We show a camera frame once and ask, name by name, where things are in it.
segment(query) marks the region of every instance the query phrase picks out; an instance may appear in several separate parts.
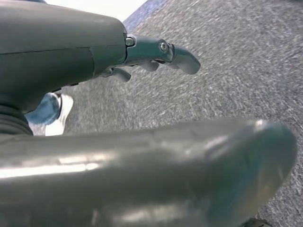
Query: gray robot arm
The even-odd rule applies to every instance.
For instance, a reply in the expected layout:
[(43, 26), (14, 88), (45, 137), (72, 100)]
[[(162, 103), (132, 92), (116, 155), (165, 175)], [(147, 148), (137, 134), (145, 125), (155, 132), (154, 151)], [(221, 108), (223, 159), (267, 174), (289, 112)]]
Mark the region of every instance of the gray robot arm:
[(101, 74), (129, 79), (115, 67), (141, 64), (156, 70), (159, 62), (189, 74), (200, 67), (186, 49), (129, 35), (117, 19), (74, 9), (3, 0), (0, 30), (0, 104), (23, 113), (63, 86)]

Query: gray plastic casing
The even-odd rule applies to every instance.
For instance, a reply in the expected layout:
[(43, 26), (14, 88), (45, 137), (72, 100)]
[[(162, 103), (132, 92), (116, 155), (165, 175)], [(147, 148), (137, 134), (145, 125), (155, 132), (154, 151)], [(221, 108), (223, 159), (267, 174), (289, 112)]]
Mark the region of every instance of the gray plastic casing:
[(0, 31), (0, 105), (23, 113), (48, 91), (98, 76), (126, 53), (126, 30), (117, 19), (36, 2), (0, 1)]

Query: robotic finger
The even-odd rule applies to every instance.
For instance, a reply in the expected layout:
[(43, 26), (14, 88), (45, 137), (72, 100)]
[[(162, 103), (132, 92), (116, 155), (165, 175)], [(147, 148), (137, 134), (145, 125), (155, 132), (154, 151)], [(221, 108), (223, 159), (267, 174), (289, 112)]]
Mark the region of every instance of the robotic finger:
[[(193, 75), (197, 73), (201, 66), (190, 51), (182, 46), (168, 43), (163, 39), (127, 35), (125, 46), (125, 60), (117, 67), (138, 65), (147, 71), (153, 72), (157, 70), (159, 64), (163, 64)], [(107, 75), (107, 72), (108, 70), (106, 70), (103, 76)]]

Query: person's leg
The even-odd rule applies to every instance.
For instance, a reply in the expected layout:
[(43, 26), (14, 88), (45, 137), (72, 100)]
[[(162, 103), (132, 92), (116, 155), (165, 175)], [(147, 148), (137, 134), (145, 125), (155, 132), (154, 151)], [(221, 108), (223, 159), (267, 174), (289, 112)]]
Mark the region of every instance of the person's leg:
[(34, 111), (26, 114), (26, 118), (32, 124), (48, 125), (60, 115), (60, 103), (54, 93), (47, 93)]
[(26, 114), (26, 118), (33, 124), (46, 125), (46, 136), (61, 135), (73, 105), (73, 100), (70, 96), (48, 93), (36, 110)]

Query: white wall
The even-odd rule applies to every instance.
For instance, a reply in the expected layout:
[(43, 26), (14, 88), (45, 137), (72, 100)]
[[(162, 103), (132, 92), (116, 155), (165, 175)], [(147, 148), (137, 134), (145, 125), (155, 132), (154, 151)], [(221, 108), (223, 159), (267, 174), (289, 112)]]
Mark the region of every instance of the white wall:
[(46, 0), (47, 3), (115, 17), (122, 22), (147, 0)]

